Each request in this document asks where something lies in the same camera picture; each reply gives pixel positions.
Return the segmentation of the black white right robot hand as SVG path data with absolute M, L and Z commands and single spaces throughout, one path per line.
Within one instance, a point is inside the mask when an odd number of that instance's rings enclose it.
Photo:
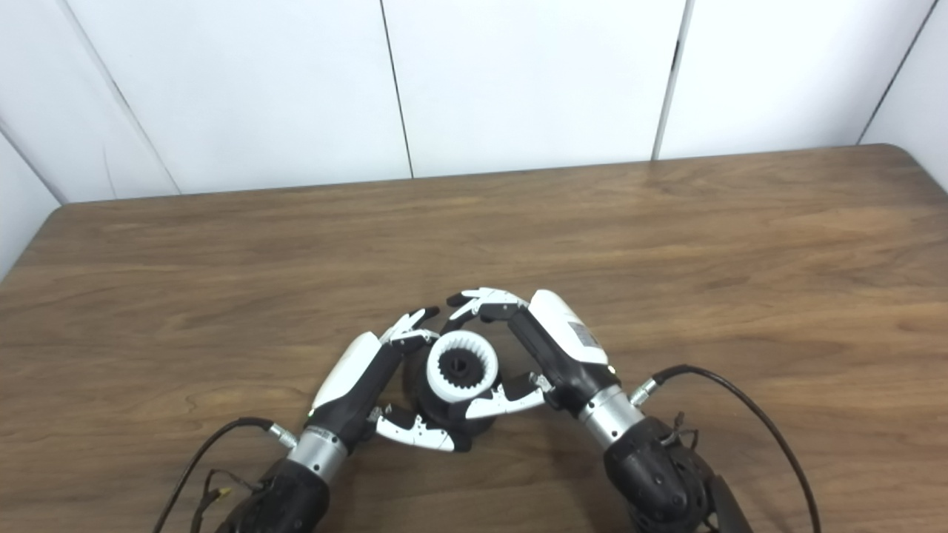
M 538 374 L 527 374 L 478 392 L 451 408 L 453 418 L 494 418 L 548 403 L 578 418 L 621 390 L 607 353 L 562 297 L 536 290 L 526 301 L 491 287 L 470 288 L 447 298 L 453 313 L 441 334 L 459 331 L 468 321 L 501 321 L 538 364 Z

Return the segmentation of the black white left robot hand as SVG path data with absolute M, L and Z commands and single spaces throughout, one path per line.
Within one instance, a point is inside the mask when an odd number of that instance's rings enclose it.
M 406 356 L 438 340 L 439 334 L 422 326 L 438 313 L 436 306 L 418 308 L 403 314 L 381 336 L 360 334 L 323 381 L 304 428 L 349 453 L 373 435 L 433 451 L 470 452 L 472 439 L 463 433 L 441 428 L 415 412 L 377 404 Z

